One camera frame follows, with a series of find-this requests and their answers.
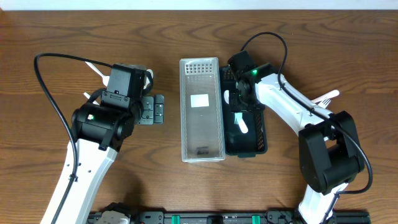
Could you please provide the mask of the pale green fork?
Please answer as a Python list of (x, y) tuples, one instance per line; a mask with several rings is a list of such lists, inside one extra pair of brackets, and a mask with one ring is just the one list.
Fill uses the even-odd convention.
[(237, 124), (238, 126), (241, 126), (244, 123), (242, 113), (234, 114), (234, 123)]

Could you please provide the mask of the white fork top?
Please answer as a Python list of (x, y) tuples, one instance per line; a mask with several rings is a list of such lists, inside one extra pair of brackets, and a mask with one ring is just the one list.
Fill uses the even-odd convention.
[(329, 91), (328, 93), (325, 93), (322, 96), (319, 96), (318, 98), (313, 99), (312, 102), (319, 103), (319, 102), (323, 101), (325, 98), (332, 99), (334, 97), (337, 97), (339, 94), (340, 94), (339, 90), (332, 90), (332, 91)]

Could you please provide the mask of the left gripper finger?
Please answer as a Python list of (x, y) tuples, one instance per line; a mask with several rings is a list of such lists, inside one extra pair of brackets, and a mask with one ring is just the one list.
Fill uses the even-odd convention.
[(164, 122), (164, 95), (154, 96), (154, 123), (162, 124)]
[(138, 124), (140, 125), (154, 124), (154, 97), (144, 96), (141, 102), (142, 102), (142, 113), (141, 113), (141, 118), (138, 121)]

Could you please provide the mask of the white fork diagonal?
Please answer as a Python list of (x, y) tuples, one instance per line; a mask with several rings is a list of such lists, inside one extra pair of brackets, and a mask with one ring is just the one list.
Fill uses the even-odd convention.
[(331, 99), (325, 98), (324, 100), (322, 100), (321, 102), (318, 103), (318, 106), (321, 108), (326, 108), (330, 103), (331, 103)]

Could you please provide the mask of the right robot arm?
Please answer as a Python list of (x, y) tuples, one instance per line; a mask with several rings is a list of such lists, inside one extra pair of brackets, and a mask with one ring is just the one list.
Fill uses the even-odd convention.
[(297, 91), (278, 70), (258, 66), (245, 51), (228, 60), (236, 80), (229, 93), (231, 110), (263, 111), (270, 108), (298, 136), (300, 170), (307, 183), (298, 212), (306, 223), (321, 223), (332, 216), (335, 196), (364, 170), (353, 118), (318, 106)]

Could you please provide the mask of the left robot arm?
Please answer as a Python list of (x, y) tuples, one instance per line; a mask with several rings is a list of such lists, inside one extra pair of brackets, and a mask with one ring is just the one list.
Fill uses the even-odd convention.
[(72, 114), (72, 138), (42, 223), (86, 223), (101, 182), (136, 125), (164, 122), (164, 96), (149, 93), (153, 71), (114, 64), (104, 88)]

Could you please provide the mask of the white spoon crossing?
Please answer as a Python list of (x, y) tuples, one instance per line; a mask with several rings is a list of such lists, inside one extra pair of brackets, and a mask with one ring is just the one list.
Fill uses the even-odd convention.
[(147, 69), (147, 72), (149, 72), (149, 75), (146, 76), (146, 82), (145, 82), (145, 90), (149, 90), (150, 88), (153, 87), (154, 81), (153, 81), (153, 77), (154, 77), (154, 73), (151, 69)]

